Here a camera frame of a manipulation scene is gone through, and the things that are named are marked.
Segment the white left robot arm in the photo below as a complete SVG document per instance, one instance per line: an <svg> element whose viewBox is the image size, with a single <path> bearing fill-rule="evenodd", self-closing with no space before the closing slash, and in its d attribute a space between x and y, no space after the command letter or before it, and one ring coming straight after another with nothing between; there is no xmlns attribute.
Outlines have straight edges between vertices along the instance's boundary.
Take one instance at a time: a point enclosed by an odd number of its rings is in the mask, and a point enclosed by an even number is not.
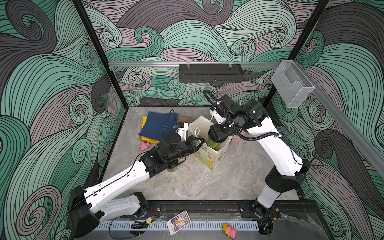
<svg viewBox="0 0 384 240"><path fill-rule="evenodd" d="M177 167L204 143L205 139L194 136L182 141L178 133L171 132L152 149L139 154L130 167L117 175L88 188L74 188L68 202L72 231L69 238L73 240L87 235L104 220L122 215L143 216L148 202L141 192L123 200L116 200L116 197L166 169Z"/></svg>

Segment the white paper takeout bag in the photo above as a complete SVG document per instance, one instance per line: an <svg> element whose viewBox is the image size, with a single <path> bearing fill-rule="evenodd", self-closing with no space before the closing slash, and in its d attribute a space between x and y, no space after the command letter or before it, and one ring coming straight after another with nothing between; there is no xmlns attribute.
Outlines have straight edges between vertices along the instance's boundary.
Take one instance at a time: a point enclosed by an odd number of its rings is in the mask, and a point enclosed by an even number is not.
<svg viewBox="0 0 384 240"><path fill-rule="evenodd" d="M197 138L204 138L205 143L200 147L200 149L194 153L194 156L209 170L213 171L222 161L228 147L231 142L231 138L222 142L220 145L217 145L215 148L211 148L208 144L211 141L209 140L209 128L214 123L209 119L199 116L195 121L189 124L189 129L187 130L187 136L194 136Z"/></svg>

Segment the green paper coffee cup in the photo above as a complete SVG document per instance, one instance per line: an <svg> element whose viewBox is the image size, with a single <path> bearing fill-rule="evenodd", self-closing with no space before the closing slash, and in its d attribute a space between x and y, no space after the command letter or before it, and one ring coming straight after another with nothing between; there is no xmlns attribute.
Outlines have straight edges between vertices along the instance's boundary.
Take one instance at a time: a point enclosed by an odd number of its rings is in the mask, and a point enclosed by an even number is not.
<svg viewBox="0 0 384 240"><path fill-rule="evenodd" d="M174 173L177 169L178 169L178 167L168 168L167 171L170 173Z"/></svg>

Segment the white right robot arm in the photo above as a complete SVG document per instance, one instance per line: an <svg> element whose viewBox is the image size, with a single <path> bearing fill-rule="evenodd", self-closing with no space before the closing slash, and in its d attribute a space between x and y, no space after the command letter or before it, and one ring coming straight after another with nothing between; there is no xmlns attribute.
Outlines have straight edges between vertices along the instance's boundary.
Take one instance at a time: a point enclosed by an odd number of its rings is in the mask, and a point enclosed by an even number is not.
<svg viewBox="0 0 384 240"><path fill-rule="evenodd" d="M255 214L265 218L282 193L300 186L311 163L292 150L290 143L275 128L267 110L257 101L240 106L224 97L211 101L211 115L216 124L209 129L209 140L221 143L236 135L245 141L257 141L274 163L265 185L254 202Z"/></svg>

